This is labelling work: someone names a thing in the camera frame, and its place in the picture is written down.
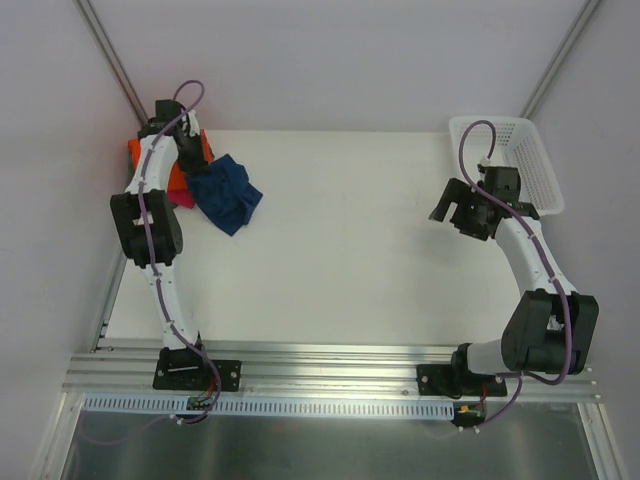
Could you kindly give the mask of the blue t-shirt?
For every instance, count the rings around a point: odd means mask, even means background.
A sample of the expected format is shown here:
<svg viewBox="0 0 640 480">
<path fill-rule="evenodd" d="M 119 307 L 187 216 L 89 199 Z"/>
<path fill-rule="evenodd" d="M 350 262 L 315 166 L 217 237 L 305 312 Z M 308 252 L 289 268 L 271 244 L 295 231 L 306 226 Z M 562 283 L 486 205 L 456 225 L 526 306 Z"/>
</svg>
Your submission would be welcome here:
<svg viewBox="0 0 640 480">
<path fill-rule="evenodd" d="M 249 224 L 263 198 L 245 166 L 229 154 L 211 162 L 204 173 L 188 175 L 186 183 L 201 212 L 229 236 Z"/>
</svg>

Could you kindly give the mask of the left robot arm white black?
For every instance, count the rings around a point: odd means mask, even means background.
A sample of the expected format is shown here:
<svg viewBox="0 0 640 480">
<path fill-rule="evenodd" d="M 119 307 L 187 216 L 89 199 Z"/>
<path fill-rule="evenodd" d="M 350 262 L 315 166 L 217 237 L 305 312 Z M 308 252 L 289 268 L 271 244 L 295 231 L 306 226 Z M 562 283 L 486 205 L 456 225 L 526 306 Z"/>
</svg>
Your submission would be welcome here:
<svg viewBox="0 0 640 480">
<path fill-rule="evenodd" d="M 210 375 L 200 333 L 180 292 L 177 258 L 183 236 L 168 187 L 174 167 L 186 176 L 206 173 L 207 144 L 192 109 L 175 99 L 158 100 L 155 115 L 138 132 L 140 155 L 129 185 L 110 199 L 125 257 L 146 278 L 158 311 L 163 347 L 158 375 L 174 374 L 188 388 Z"/>
</svg>

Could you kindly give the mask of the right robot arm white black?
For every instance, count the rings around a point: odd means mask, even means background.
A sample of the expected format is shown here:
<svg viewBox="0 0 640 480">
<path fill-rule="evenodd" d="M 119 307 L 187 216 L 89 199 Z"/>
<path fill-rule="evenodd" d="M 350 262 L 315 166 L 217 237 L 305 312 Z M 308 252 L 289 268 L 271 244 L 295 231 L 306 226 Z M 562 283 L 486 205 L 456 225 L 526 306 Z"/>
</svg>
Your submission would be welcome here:
<svg viewBox="0 0 640 480">
<path fill-rule="evenodd" d="M 450 179 L 430 218 L 449 220 L 471 238 L 494 240 L 521 298 L 498 339 L 457 347 L 448 384 L 462 395 L 472 393 L 489 376 L 523 375 L 558 385 L 584 369 L 599 305 L 562 274 L 544 240 L 536 207 L 521 199 L 517 169 L 480 171 L 483 178 L 478 183 Z"/>
</svg>

